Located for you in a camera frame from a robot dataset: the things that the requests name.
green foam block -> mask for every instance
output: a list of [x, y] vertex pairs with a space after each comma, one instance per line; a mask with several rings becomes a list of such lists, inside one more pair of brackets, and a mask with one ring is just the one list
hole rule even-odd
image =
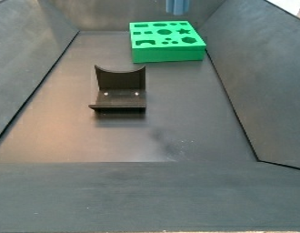
[[128, 23], [132, 63], [202, 60], [206, 44], [187, 21]]

cutout hole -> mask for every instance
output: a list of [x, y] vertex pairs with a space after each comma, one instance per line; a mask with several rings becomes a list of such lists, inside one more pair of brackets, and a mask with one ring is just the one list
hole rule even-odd
[[155, 40], [136, 40], [135, 41], [135, 45], [139, 46], [142, 44], [150, 44], [150, 45], [155, 45]]
[[142, 24], [142, 25], [134, 25], [134, 27], [147, 27], [148, 25]]
[[192, 37], [184, 37], [182, 38], [182, 41], [187, 44], [194, 44], [196, 40]]
[[156, 23], [156, 24], [154, 24], [154, 26], [166, 26], [166, 24]]
[[171, 34], [171, 31], [167, 30], [167, 29], [160, 29], [160, 30], [158, 30], [156, 32], [158, 32], [160, 35], [168, 35], [168, 34]]

black u-shaped bracket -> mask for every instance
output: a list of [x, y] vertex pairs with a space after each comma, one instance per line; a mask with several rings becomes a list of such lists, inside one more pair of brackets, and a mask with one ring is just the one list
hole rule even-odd
[[98, 66], [95, 76], [98, 82], [98, 95], [94, 105], [88, 108], [102, 109], [138, 109], [144, 110], [144, 66], [139, 69], [116, 72]]

star-shaped hole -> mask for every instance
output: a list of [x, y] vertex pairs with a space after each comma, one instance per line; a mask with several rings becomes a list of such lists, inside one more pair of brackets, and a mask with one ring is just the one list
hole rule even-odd
[[190, 30], [180, 29], [176, 31], [179, 34], [190, 34]]

